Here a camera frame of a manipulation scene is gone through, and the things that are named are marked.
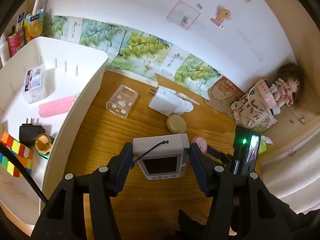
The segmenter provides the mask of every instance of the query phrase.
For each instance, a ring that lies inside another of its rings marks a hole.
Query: silver bolt
[[[73,178],[73,174],[72,173],[68,173],[66,176],[64,176],[65,179],[72,179]]]
[[[108,170],[108,167],[107,166],[101,166],[100,168],[99,168],[99,171],[100,172],[106,172]]]
[[[257,179],[258,178],[258,174],[255,173],[255,172],[251,172],[250,173],[250,177],[253,178],[253,179]]]
[[[224,171],[224,168],[222,166],[216,166],[214,169],[217,172],[223,172]]]

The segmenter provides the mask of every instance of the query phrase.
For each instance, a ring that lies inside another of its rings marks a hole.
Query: black power adapter
[[[34,146],[36,137],[41,133],[45,133],[44,128],[41,125],[33,125],[32,118],[30,119],[30,123],[28,123],[27,119],[26,123],[20,126],[19,141],[27,147]]]

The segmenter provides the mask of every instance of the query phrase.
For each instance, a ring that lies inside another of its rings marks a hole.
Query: colorful puzzle cube
[[[27,169],[27,172],[31,174],[33,150],[16,141],[6,131],[2,135],[1,141],[17,157],[23,167]],[[23,178],[20,171],[2,153],[0,153],[0,163],[12,176]]]

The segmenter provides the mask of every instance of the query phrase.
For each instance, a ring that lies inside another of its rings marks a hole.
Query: gold bottle lid
[[[36,137],[35,140],[36,150],[44,155],[51,151],[52,143],[49,135],[41,133]]]
[[[167,127],[172,133],[185,133],[187,130],[187,124],[185,120],[177,114],[171,114],[167,118]]]

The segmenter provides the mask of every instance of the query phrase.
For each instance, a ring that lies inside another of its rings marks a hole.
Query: pink hair roller
[[[197,143],[197,145],[199,146],[200,151],[202,153],[206,153],[207,152],[208,145],[207,145],[207,142],[205,141],[205,139],[203,137],[200,137],[200,136],[193,137],[193,139],[190,142],[191,143],[194,143],[194,142]]]
[[[76,100],[76,96],[70,96],[41,104],[39,105],[39,115],[46,118],[69,112]]]

